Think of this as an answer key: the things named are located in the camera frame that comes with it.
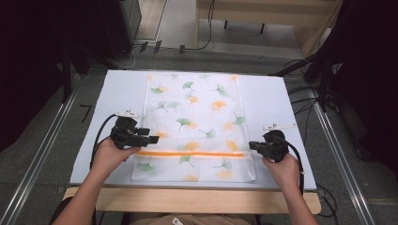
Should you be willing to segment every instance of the wooden table edge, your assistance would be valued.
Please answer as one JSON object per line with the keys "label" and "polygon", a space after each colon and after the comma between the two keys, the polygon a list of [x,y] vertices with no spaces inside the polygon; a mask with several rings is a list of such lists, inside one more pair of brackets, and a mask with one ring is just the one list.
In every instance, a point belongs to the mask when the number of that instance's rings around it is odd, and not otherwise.
{"label": "wooden table edge", "polygon": [[[79,187],[67,189],[64,199]],[[304,192],[313,214],[321,211],[316,192]],[[288,214],[283,194],[277,190],[187,189],[156,187],[103,187],[97,200],[98,211],[210,213],[210,214]]]}

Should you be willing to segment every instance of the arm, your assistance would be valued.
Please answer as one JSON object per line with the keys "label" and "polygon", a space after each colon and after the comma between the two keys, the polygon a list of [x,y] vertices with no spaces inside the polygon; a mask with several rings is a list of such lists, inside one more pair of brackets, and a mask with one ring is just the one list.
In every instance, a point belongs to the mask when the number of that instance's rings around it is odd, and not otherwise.
{"label": "arm", "polygon": [[140,149],[119,150],[111,139],[104,140],[97,150],[91,171],[54,224],[90,224],[102,184],[122,161]]}
{"label": "arm", "polygon": [[299,164],[290,154],[275,163],[263,157],[277,185],[286,199],[292,224],[318,224],[299,192]]}

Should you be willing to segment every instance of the handheld controller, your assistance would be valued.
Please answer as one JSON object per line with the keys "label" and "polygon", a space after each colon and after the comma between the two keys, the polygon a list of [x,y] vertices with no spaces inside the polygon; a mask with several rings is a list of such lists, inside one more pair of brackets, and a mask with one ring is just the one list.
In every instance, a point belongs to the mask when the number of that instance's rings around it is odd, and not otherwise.
{"label": "handheld controller", "polygon": [[289,152],[288,144],[283,142],[284,134],[280,130],[272,130],[263,135],[265,142],[249,142],[249,147],[256,150],[263,157],[282,161],[283,157]]}
{"label": "handheld controller", "polygon": [[148,128],[137,128],[137,121],[133,118],[118,116],[111,131],[111,139],[119,149],[125,146],[146,147],[151,143],[158,143],[159,136],[148,136]]}

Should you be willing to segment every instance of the white tabletop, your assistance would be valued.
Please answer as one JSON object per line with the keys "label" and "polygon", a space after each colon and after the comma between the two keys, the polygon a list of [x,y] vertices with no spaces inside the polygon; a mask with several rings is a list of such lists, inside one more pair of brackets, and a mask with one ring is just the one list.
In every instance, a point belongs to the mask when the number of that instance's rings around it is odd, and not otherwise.
{"label": "white tabletop", "polygon": [[[70,183],[80,185],[89,171],[89,163],[93,144],[100,126],[111,114],[132,110],[142,114],[145,101],[146,77],[147,75],[157,75],[170,73],[170,71],[126,71],[109,70],[104,85],[102,87],[96,110],[90,127],[84,138],[78,157],[76,158]],[[175,72],[174,74],[189,74],[190,72]],[[302,165],[305,172],[304,189],[316,189],[314,175],[308,161],[296,118],[287,95],[286,87],[282,78],[267,76],[239,75],[241,95],[243,98],[249,139],[251,141],[263,142],[262,135],[266,133],[264,127],[276,124],[282,126],[282,131],[287,141],[292,143],[299,151]],[[100,140],[107,137],[115,119],[111,119],[104,127]],[[254,167],[257,179],[251,183],[232,183],[232,182],[145,182],[131,181],[131,170],[133,157],[122,163],[106,180],[105,184],[115,186],[132,187],[181,187],[181,188],[263,188],[278,189],[272,179],[269,170],[261,161],[261,155],[253,151]]]}

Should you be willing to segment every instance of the hand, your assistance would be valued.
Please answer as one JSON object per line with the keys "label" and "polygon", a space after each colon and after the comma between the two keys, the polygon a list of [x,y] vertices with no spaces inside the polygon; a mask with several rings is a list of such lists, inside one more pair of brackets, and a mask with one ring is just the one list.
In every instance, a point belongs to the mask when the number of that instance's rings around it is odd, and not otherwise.
{"label": "hand", "polygon": [[272,162],[263,157],[263,163],[269,168],[282,191],[299,187],[299,162],[295,157],[286,154],[280,162]]}
{"label": "hand", "polygon": [[112,139],[105,139],[97,149],[94,157],[93,166],[90,173],[94,173],[99,178],[106,180],[112,171],[114,171],[129,156],[141,150],[141,147],[132,147],[125,150],[118,149]]}

